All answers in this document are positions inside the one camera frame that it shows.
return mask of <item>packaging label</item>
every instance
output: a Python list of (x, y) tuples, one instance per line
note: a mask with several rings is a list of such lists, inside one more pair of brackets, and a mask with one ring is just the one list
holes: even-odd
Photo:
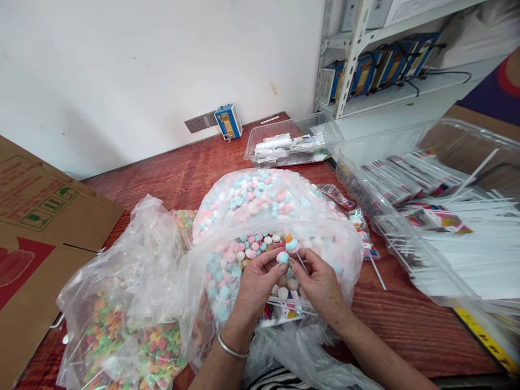
[(20, 156), (0, 163), (0, 221), (42, 231), (79, 191)]
[(54, 245), (16, 237), (19, 249), (0, 247), (0, 310), (56, 248)]

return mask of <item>white candy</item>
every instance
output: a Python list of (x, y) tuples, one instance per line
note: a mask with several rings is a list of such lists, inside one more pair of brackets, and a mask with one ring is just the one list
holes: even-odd
[(298, 286), (300, 284), (298, 283), (298, 281), (296, 279), (289, 279), (287, 281), (287, 287), (289, 288), (289, 290), (291, 291), (296, 291), (298, 289)]
[(286, 301), (289, 297), (289, 290), (285, 287), (280, 287), (278, 290), (278, 298), (280, 298), (282, 301)]

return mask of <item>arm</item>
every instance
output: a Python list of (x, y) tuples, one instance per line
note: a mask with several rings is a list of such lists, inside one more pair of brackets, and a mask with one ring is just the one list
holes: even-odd
[[(235, 306), (220, 334), (224, 344), (238, 354), (249, 352), (253, 331), (272, 288), (287, 272), (287, 264), (275, 260), (281, 251), (279, 248), (263, 253), (244, 269)], [(189, 389), (238, 389), (246, 362), (226, 352), (216, 341)]]
[(390, 349), (352, 313), (341, 295), (336, 273), (310, 249), (301, 249), (310, 277), (297, 261), (293, 273), (315, 310), (340, 335), (365, 373), (387, 390), (437, 389), (425, 376)]

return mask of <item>clear plastic container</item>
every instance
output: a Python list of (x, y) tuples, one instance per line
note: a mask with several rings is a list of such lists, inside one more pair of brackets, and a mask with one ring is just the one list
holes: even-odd
[[(289, 134), (290, 138), (305, 135), (312, 137), (319, 133), (323, 134), (319, 145), (299, 144), (298, 149), (276, 150), (269, 154), (255, 153), (256, 146), (263, 143), (265, 138), (281, 134)], [(334, 148), (341, 142), (343, 142), (343, 135), (334, 118), (327, 112), (320, 112), (253, 128), (244, 159), (251, 160), (254, 166), (261, 168), (316, 163), (332, 157)]]
[[(348, 194), (370, 217), (372, 228), (385, 237), (388, 248), (402, 262), (413, 284), (420, 291), (438, 305), (464, 308), (470, 312), (477, 310), (491, 323), (500, 325), (509, 341), (513, 340), (513, 344), (518, 346), (520, 300), (481, 299), (456, 274), (446, 258), (417, 233), (412, 224), (359, 169), (362, 164), (392, 154), (403, 155), (428, 148), (436, 152), (443, 164), (467, 174), (473, 173), (498, 148), (498, 152), (485, 165), (474, 184), (486, 191), (497, 190), (504, 197), (513, 198), (513, 202), (520, 200), (520, 144), (469, 123), (449, 118), (350, 141), (337, 150), (336, 175)], [(435, 269), (445, 285), (449, 286), (451, 294), (436, 296), (433, 291), (429, 291), (416, 272), (418, 267)]]

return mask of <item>hand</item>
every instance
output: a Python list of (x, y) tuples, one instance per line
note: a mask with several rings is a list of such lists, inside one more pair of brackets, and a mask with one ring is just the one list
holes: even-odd
[(276, 255), (283, 248), (265, 252), (252, 260), (244, 269), (233, 313), (254, 327), (271, 295), (276, 282), (287, 272), (288, 265), (278, 263)]
[(289, 259), (289, 266), (314, 309), (337, 332), (350, 325), (355, 317), (343, 299), (336, 272), (316, 252), (300, 249), (298, 254), (310, 273), (307, 275), (298, 259)]

